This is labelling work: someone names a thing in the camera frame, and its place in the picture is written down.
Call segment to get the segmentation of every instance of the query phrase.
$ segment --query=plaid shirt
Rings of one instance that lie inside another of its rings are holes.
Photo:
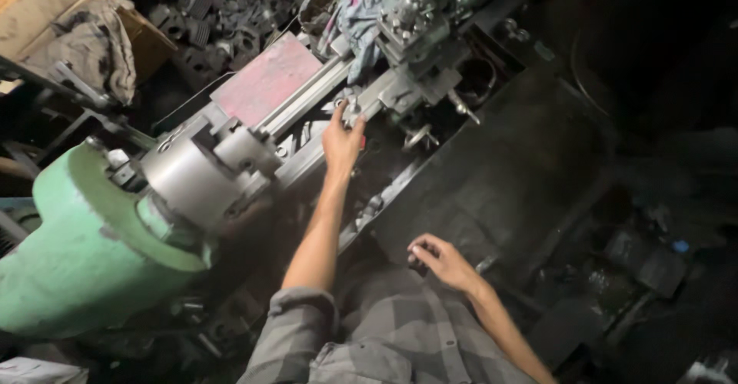
[[[534,384],[464,299],[434,283],[399,267],[374,272],[347,286],[342,318],[326,292],[280,290],[238,384]]]

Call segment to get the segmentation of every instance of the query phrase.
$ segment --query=lathe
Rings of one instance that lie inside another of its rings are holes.
[[[417,111],[442,100],[479,123],[455,88],[462,63],[472,57],[462,35],[473,15],[492,5],[503,21],[522,3],[498,8],[495,1],[401,0],[383,10],[375,40],[389,65],[348,96],[346,125],[382,111],[407,134],[404,149],[411,150],[439,144],[439,133]],[[353,59],[346,40],[335,40],[318,71],[250,126],[211,101],[161,135],[140,160],[94,138],[64,153],[34,183],[41,227],[0,260],[0,329],[73,337],[120,324],[182,291],[212,266],[224,221],[289,190],[322,164],[319,132],[304,143],[285,138],[303,116],[330,109]],[[487,71],[488,81],[493,73]],[[230,80],[247,85],[241,73]],[[376,193],[364,220],[347,228],[342,248],[388,200]]]

